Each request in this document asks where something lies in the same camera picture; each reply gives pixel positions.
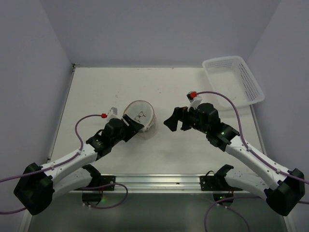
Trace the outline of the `white perforated plastic basket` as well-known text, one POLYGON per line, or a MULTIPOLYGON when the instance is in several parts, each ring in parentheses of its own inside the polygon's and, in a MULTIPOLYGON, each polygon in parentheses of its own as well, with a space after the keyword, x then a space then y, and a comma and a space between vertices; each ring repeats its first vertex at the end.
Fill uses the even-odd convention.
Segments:
POLYGON ((202 62, 212 91, 228 97, 236 107, 247 107, 265 99, 254 75, 243 58, 227 56, 202 62))

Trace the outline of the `white mesh laundry bag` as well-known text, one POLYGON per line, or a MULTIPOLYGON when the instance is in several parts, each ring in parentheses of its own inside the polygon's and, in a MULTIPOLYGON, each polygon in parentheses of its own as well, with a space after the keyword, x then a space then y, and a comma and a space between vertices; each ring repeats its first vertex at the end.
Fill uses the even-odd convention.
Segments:
POLYGON ((154 137, 157 132, 157 120, 155 110, 149 102, 133 101, 126 107, 124 114, 143 125, 143 128, 138 132, 139 137, 144 140, 154 137))

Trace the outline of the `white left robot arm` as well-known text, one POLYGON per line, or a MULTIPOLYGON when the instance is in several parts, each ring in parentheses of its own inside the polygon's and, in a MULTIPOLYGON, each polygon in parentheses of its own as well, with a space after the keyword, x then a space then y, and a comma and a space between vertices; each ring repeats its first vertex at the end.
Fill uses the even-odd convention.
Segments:
POLYGON ((143 124, 128 115, 108 118, 104 128, 81 142, 75 151, 43 165, 28 165, 19 177, 14 195, 34 216, 63 193, 97 188, 100 172, 92 163, 108 155, 119 142, 128 142, 143 129, 143 124))

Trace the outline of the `aluminium mounting rail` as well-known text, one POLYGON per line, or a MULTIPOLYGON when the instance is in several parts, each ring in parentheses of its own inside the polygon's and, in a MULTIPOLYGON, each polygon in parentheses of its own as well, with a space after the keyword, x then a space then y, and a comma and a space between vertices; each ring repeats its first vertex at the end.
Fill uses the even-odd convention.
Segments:
POLYGON ((207 191, 232 192, 239 188, 218 187, 205 180, 202 174, 128 174, 102 175, 103 185, 120 183, 130 193, 200 193, 207 191))

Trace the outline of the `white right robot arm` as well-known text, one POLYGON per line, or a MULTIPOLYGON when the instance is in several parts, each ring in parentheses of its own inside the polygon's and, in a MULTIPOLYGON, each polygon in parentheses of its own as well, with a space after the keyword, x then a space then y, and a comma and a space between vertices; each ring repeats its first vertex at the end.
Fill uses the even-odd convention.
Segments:
POLYGON ((202 103, 197 108, 176 107, 171 117, 164 121, 164 125, 171 131, 176 131, 178 122, 182 123, 181 130, 195 129, 204 133, 210 144, 254 171, 262 179, 262 183, 241 186, 241 189, 264 198, 276 213, 289 215, 305 195, 305 178, 299 169, 289 170, 259 153, 241 138, 240 132, 220 120, 218 111, 212 104, 202 103))

